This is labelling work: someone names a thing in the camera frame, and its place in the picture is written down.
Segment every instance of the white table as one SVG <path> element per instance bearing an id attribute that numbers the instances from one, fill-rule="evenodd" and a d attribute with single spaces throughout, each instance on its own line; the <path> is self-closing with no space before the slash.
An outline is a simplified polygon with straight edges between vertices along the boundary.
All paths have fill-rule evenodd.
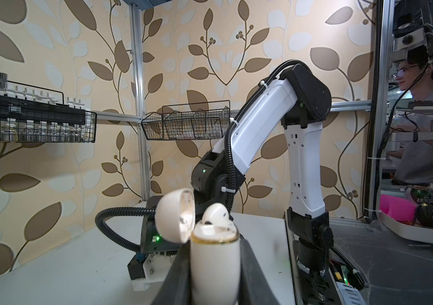
<path id="1" fill-rule="evenodd" d="M 274 296 L 295 304 L 284 220 L 232 213 L 250 242 Z M 142 217 L 114 217 L 107 224 L 140 242 Z M 134 253 L 96 227 L 0 277 L 0 305 L 150 304 L 161 284 L 133 291 L 127 264 Z"/>

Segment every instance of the gray t-shirt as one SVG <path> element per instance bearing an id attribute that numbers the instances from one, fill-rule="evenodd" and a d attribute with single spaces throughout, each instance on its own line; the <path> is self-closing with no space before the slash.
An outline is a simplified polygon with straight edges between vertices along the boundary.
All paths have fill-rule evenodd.
<path id="1" fill-rule="evenodd" d="M 425 101 L 433 101 L 433 93 Z M 433 118 L 417 115 L 413 120 L 421 126 L 431 119 Z M 433 146 L 423 141 L 409 142 L 405 146 L 394 179 L 407 184 L 433 183 Z"/>

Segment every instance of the cable tie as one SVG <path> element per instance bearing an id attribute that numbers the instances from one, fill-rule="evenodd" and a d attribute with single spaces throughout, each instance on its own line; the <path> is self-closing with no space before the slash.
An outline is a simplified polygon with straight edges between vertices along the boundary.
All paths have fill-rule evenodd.
<path id="1" fill-rule="evenodd" d="M 225 192 L 228 192 L 228 193 L 234 193 L 234 194 L 237 192 L 236 190 L 226 188 L 225 186 L 222 186 L 222 187 L 221 187 L 221 191 L 224 192 L 224 193 L 225 193 Z"/>
<path id="2" fill-rule="evenodd" d="M 367 211 L 370 211 L 370 212 L 382 213 L 381 210 L 371 210 L 371 209 L 368 209 L 368 208 L 366 208 L 366 207 L 364 207 L 364 210 L 367 210 Z"/>
<path id="3" fill-rule="evenodd" d="M 268 87 L 267 87 L 267 84 L 266 84 L 266 82 L 264 82 L 264 80 L 261 80 L 261 81 L 259 82 L 259 84 L 261 84 L 262 86 L 264 86 L 266 89 L 268 88 Z"/>

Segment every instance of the man's hair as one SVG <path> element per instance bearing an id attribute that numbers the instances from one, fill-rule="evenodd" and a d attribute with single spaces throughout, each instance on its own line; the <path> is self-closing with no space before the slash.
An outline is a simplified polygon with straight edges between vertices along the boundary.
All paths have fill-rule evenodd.
<path id="1" fill-rule="evenodd" d="M 420 69 L 423 69 L 428 63 L 428 51 L 425 45 L 414 48 L 408 51 L 408 64 L 417 64 Z"/>

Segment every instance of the leaf patterned wallpaper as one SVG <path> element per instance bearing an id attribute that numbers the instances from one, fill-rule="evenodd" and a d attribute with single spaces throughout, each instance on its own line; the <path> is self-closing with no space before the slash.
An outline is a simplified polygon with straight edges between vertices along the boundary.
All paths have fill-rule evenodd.
<path id="1" fill-rule="evenodd" d="M 261 79 L 294 58 L 330 88 L 333 101 L 370 99 L 374 9 L 366 0 L 172 0 L 146 10 L 147 111 L 195 111 L 219 100 L 240 109 Z M 333 217 L 362 216 L 367 122 L 368 113 L 341 112 L 323 124 L 321 185 Z M 150 141 L 152 192 L 190 187 L 193 168 L 216 141 Z M 290 197 L 288 163 L 284 131 L 276 126 L 246 174 L 234 211 L 282 217 Z"/>
<path id="2" fill-rule="evenodd" d="M 87 108 L 136 113 L 131 47 L 120 0 L 0 0 L 0 71 Z M 98 123 L 95 143 L 0 143 L 0 276 L 139 202 L 135 128 Z"/>

